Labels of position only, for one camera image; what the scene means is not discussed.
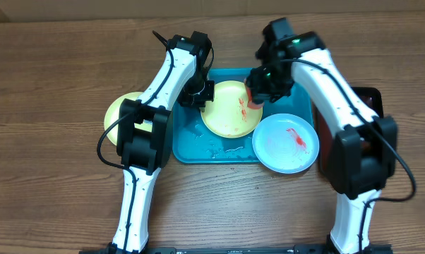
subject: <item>table surface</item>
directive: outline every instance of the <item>table surface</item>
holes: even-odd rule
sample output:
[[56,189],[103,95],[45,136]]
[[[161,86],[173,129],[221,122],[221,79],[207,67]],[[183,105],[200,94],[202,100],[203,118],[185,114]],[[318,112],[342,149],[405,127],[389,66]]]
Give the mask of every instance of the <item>table surface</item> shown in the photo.
[[[77,253],[112,240],[123,174],[95,147],[107,107],[144,90],[162,64],[151,30],[206,32],[215,68],[253,67],[261,30],[279,17],[0,23],[0,253]],[[350,84],[381,91],[418,194],[378,203],[369,236],[399,253],[425,253],[425,12],[289,18],[297,32],[319,33]],[[104,153],[118,162],[109,142]],[[409,191],[398,164],[383,195]],[[171,156],[155,187],[150,246],[324,243],[335,205],[316,164],[283,176],[260,164],[185,165]]]

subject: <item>red sauce stain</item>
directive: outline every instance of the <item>red sauce stain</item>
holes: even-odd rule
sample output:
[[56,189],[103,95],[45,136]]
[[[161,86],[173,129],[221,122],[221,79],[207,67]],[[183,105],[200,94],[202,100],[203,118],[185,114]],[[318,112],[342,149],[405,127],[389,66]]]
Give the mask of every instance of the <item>red sauce stain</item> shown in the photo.
[[244,106],[244,100],[239,98],[239,108],[241,110],[241,114],[242,114],[242,120],[247,122],[247,111],[246,108]]
[[286,131],[291,133],[292,138],[296,140],[296,143],[298,145],[302,146],[304,149],[306,148],[306,143],[304,142],[304,140],[302,140],[299,134],[297,134],[296,130],[294,130],[293,128],[288,128]]

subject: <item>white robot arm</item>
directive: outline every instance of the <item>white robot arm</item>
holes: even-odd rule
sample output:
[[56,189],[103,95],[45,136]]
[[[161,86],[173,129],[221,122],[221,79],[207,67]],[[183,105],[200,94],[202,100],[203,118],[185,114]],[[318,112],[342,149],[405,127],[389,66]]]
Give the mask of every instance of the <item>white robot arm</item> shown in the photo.
[[[162,89],[148,104],[148,106],[153,109],[163,107],[167,111],[171,111],[187,80],[192,78],[197,71],[196,55],[192,55],[189,51],[180,48],[170,50],[173,53],[174,66],[170,76],[162,86]],[[167,51],[161,69],[147,90],[139,96],[139,100],[142,102],[150,100],[151,96],[155,93],[164,80],[164,77],[169,72],[171,64],[171,56],[169,51]],[[134,190],[131,173],[129,171],[124,171],[125,186],[123,202],[121,204],[119,227],[112,243],[116,244],[118,249],[123,250],[126,248],[126,251],[132,253],[133,251],[141,252],[148,242],[148,213],[150,211],[153,188],[156,178],[161,172],[161,168],[156,168],[151,175],[147,175],[146,167],[130,167],[129,169],[136,176],[136,187]],[[135,193],[135,198],[134,201],[131,202],[133,193]],[[133,207],[128,226],[128,211],[131,203]]]
[[[330,74],[340,82],[342,89],[351,99],[352,104],[355,105],[368,122],[371,123],[373,118],[378,116],[374,110],[368,108],[355,95],[346,80],[336,69],[327,49],[314,49],[305,52],[299,59],[325,66]],[[311,99],[325,119],[332,137],[335,137],[336,133],[343,131],[345,126],[359,127],[364,125],[353,114],[352,109],[336,84],[328,76],[324,75],[322,71],[297,62],[292,64],[292,77],[296,83],[300,84],[310,94]],[[365,203],[373,198],[378,198],[380,194],[380,190],[373,189],[359,194],[353,200],[349,199],[345,194],[337,194],[335,225],[330,233],[330,240],[340,253],[357,253],[359,251],[359,228]],[[371,209],[366,213],[362,248],[369,245],[368,230],[372,211]]]
[[396,124],[390,117],[380,119],[359,99],[314,32],[293,35],[282,18],[271,22],[263,35],[265,41],[256,52],[263,65],[253,69],[246,82],[251,104],[262,106],[265,100],[274,102],[289,95],[294,83],[308,92],[327,123],[331,140],[321,152],[326,156],[324,174],[337,191],[335,225],[328,238],[330,251],[357,253],[359,245],[362,249],[369,245],[373,207],[366,210],[365,204],[379,197],[387,178],[394,174],[393,153],[371,137],[368,125],[396,147]]

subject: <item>blue tray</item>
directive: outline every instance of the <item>blue tray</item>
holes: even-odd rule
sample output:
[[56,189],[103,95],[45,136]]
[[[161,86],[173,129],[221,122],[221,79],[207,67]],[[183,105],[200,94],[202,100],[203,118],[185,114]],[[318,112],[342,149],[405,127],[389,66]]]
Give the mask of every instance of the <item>blue tray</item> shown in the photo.
[[[251,68],[211,69],[209,79],[215,83],[226,80],[244,81]],[[299,116],[313,127],[310,97],[294,84],[290,97],[276,103],[265,103],[263,119],[279,113]],[[173,119],[173,153],[183,163],[241,163],[259,162],[252,148],[253,131],[241,138],[222,138],[211,132],[201,119],[198,109],[189,109],[175,103]]]

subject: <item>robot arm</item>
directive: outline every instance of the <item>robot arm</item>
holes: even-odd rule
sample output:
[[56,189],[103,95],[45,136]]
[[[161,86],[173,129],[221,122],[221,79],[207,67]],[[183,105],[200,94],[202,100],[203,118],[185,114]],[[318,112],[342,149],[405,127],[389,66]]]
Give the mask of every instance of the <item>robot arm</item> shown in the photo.
[[[355,115],[343,93],[392,147],[396,145],[396,124],[391,118],[380,119],[354,94],[314,32],[293,35],[283,18],[271,22],[263,35],[265,41],[256,53],[263,65],[253,69],[247,78],[249,98],[260,105],[264,100],[274,102],[289,96],[294,82],[310,94],[327,123],[332,140],[328,151],[322,151],[326,156],[324,174],[337,191],[335,225],[330,233],[332,251],[356,253],[360,237],[362,248],[369,244],[372,209],[366,213],[363,234],[359,233],[365,203],[381,194],[387,178],[394,174],[395,158],[371,137],[368,127]],[[337,83],[305,61],[326,68]]]
[[[113,242],[93,253],[144,250],[155,181],[172,151],[172,107],[178,101],[201,108],[214,98],[214,82],[206,79],[209,67],[203,68],[212,49],[208,35],[194,32],[190,38],[175,35],[162,42],[167,53],[155,79],[136,101],[125,99],[120,106],[116,151],[125,168],[120,221]],[[151,132],[134,128],[144,121]]]

